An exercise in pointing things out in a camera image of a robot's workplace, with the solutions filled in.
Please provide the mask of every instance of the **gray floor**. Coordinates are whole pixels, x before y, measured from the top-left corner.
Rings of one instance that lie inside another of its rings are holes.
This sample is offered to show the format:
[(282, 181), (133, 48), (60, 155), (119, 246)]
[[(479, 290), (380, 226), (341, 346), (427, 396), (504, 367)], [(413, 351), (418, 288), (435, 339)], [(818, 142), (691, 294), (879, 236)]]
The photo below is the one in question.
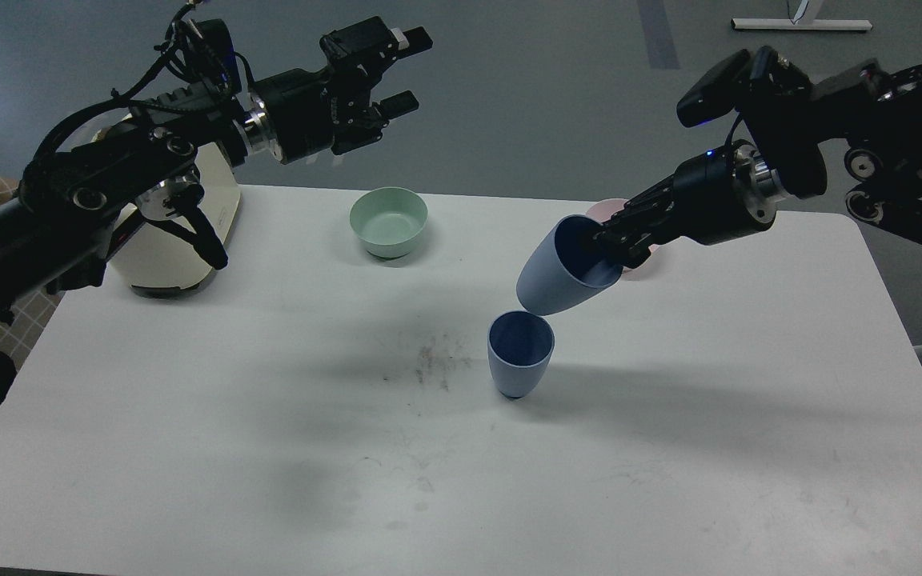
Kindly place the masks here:
[[(177, 6), (0, 0), (0, 174), (18, 178), (64, 114), (139, 77)], [(251, 158), (238, 170), (241, 182), (596, 200), (630, 197), (724, 140), (731, 119), (687, 130), (674, 103), (738, 48), (771, 44), (815, 80), (868, 56), (887, 70), (922, 62), (922, 2), (829, 1), (820, 14), (871, 19), (866, 35), (743, 33), (728, 25), (732, 16), (783, 18), (784, 11), (779, 0), (219, 0), (195, 17), (223, 18), (259, 77), (318, 69), (319, 35), (372, 14), (391, 26), (425, 26), (435, 40), (433, 51), (400, 62), (378, 88), (377, 98), (411, 89), (422, 103), (379, 145), (291, 166)], [(853, 185), (841, 168), (844, 150), (840, 142), (824, 147), (826, 196), (784, 208), (842, 212), (842, 193)], [(880, 230), (864, 237), (908, 335), (922, 343), (922, 248)], [(786, 306), (791, 301), (785, 294)]]

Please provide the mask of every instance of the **table surface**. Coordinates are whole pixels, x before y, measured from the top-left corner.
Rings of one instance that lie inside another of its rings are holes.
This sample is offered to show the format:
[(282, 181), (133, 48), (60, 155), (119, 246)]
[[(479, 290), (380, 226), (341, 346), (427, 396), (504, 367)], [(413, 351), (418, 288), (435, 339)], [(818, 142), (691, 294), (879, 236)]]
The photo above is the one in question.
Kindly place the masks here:
[(922, 371), (860, 233), (780, 213), (486, 360), (524, 260), (590, 203), (243, 186), (179, 300), (70, 293), (0, 408), (0, 566), (103, 574), (922, 574)]

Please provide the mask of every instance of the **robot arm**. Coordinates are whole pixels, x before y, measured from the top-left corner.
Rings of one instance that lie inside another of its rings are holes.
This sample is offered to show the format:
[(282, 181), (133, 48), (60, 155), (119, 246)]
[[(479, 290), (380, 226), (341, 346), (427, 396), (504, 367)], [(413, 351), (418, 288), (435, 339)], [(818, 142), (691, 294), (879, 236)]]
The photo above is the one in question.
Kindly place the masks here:
[[(379, 141), (391, 119), (418, 108), (410, 91), (371, 102), (389, 66), (432, 45), (424, 29), (391, 30), (380, 18), (322, 36), (328, 65), (317, 72), (288, 70), (255, 81), (245, 61), (245, 108), (237, 99), (240, 54), (226, 25), (183, 19), (198, 1), (174, 16), (157, 47), (162, 55), (142, 81), (49, 132), (23, 171), (18, 196), (0, 207), (0, 320), (8, 322), (15, 300), (41, 286), (54, 293), (102, 285), (106, 260), (143, 223), (190, 242), (215, 269), (224, 267), (226, 251), (198, 208), (200, 146), (216, 142), (231, 166), (264, 150), (284, 164), (325, 149), (344, 154)], [(133, 99), (163, 68), (189, 84)], [(130, 116), (103, 138), (56, 152), (82, 124), (121, 108)], [(116, 226), (131, 202), (138, 213)], [(194, 229), (172, 222), (179, 216)]]
[(738, 110), (755, 145), (732, 141), (678, 166), (629, 200), (594, 241), (614, 262), (636, 267), (651, 244), (687, 236), (716, 244), (764, 232), (776, 203), (827, 189), (820, 142), (845, 138), (845, 168), (859, 180), (849, 213), (922, 244), (922, 65), (889, 74), (866, 61), (820, 82), (771, 47), (718, 63), (678, 102), (692, 127)]

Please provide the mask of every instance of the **light blue cup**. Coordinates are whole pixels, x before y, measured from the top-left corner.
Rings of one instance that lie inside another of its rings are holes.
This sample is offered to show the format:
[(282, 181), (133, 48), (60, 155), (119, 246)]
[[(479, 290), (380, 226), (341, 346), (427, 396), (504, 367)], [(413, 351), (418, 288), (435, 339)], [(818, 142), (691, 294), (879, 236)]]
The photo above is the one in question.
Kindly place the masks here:
[(351, 207), (351, 229), (365, 249), (380, 258), (400, 258), (417, 248), (429, 210), (403, 187), (379, 187)]
[(531, 253), (517, 283), (519, 302), (538, 316), (555, 314), (593, 298), (621, 278), (621, 265), (608, 262), (589, 240), (596, 220), (567, 216)]
[(516, 400), (540, 382), (553, 354), (553, 330), (524, 310), (501, 314), (487, 336), (490, 374), (501, 394)]

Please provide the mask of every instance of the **green bowl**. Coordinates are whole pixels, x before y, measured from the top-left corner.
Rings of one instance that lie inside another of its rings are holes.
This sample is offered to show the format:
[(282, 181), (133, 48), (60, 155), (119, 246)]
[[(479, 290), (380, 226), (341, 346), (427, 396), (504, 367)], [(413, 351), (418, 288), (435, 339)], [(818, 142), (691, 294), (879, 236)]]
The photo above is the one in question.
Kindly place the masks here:
[(417, 248), (429, 210), (402, 187), (379, 187), (351, 207), (351, 229), (374, 256), (400, 258)]

